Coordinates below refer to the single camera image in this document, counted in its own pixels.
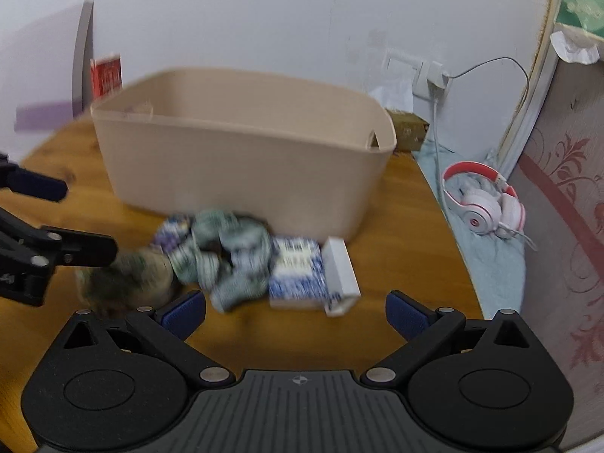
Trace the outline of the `red white headphones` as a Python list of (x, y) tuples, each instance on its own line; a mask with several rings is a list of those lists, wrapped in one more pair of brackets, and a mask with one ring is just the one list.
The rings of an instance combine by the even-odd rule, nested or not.
[[(446, 182), (460, 174), (474, 174), (489, 182), (495, 193), (482, 187), (469, 187), (455, 197)], [(440, 192), (446, 206), (477, 235), (494, 234), (500, 239), (521, 238), (536, 251), (535, 243), (524, 233), (526, 211), (515, 188), (499, 172), (488, 165), (463, 160), (448, 166), (441, 174)]]

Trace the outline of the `white wall charger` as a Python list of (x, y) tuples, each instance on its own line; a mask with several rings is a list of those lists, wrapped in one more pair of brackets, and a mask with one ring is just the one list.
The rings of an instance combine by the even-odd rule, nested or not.
[(446, 72), (442, 63), (434, 60), (428, 63), (427, 82), (440, 90), (447, 88), (450, 75)]

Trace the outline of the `red milk carton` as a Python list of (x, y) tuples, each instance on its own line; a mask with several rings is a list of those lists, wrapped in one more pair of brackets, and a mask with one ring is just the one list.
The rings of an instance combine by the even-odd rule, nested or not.
[(91, 59), (90, 79), (93, 100), (119, 89), (122, 86), (121, 55), (112, 54), (103, 59)]

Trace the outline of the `beige plastic storage bin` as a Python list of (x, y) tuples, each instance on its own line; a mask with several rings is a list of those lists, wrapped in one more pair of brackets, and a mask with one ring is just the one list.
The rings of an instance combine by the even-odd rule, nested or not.
[(127, 205), (249, 214), (317, 240), (355, 234), (396, 145), (368, 95), (239, 69), (157, 72), (90, 112)]

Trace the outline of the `blue white patterned box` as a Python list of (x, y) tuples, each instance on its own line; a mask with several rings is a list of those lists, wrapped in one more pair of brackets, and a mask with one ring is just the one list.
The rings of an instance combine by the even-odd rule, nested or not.
[(270, 307), (278, 310), (322, 310), (339, 303), (329, 291), (319, 244), (310, 238), (275, 236), (268, 282)]

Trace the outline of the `brown plush keychain toy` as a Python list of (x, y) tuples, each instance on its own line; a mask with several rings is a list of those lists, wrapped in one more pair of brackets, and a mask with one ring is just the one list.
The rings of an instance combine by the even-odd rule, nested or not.
[(117, 318), (139, 307), (161, 308), (183, 285), (168, 257), (151, 248), (120, 251), (111, 265), (76, 271), (78, 298), (101, 318)]

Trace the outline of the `light blue blanket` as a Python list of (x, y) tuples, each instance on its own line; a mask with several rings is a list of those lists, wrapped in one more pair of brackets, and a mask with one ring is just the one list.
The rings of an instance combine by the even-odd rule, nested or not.
[[(461, 158), (431, 140), (414, 153), (414, 159), (435, 195), (439, 195), (439, 174)], [(523, 241), (518, 238), (500, 239), (494, 234), (477, 235), (453, 211), (445, 209), (445, 213), (483, 316), (490, 318), (501, 309), (519, 311), (526, 276)]]

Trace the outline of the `gold tissue box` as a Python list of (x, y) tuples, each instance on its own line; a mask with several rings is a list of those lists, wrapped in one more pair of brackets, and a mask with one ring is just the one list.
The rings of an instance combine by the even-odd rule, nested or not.
[(396, 153), (412, 153), (419, 151), (424, 143), (429, 130), (429, 123), (412, 112), (390, 111), (396, 136)]

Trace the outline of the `ornate bed headboard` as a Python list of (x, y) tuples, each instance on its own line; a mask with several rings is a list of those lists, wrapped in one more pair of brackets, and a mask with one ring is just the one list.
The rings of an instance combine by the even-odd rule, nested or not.
[(561, 447), (603, 448), (603, 61), (559, 59), (550, 42), (560, 0), (547, 0), (527, 104), (503, 144), (528, 218), (521, 314), (570, 382)]

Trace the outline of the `green tissue box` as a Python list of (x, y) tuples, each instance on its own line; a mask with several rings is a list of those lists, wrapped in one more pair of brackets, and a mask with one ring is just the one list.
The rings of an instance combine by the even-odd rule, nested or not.
[(550, 42), (564, 62), (602, 62), (603, 0), (560, 0)]

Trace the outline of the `white wall socket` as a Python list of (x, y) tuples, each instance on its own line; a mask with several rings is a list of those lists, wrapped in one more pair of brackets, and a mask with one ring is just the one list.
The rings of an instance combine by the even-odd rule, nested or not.
[(399, 49), (387, 48), (383, 59), (383, 70), (391, 77), (401, 78), (409, 83), (414, 97), (431, 98), (428, 83), (430, 62)]

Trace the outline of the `green patterned sock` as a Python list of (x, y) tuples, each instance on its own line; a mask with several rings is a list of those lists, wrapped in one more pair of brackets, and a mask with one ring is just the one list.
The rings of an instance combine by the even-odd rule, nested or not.
[(208, 210), (173, 215), (154, 236), (182, 284), (197, 284), (220, 313), (264, 297), (273, 259), (266, 224), (250, 216)]

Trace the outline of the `purple white cabinet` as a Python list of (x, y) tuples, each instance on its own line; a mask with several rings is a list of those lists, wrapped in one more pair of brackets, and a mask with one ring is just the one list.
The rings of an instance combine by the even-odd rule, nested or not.
[(1, 41), (1, 151), (22, 160), (80, 115), (93, 2), (43, 17)]

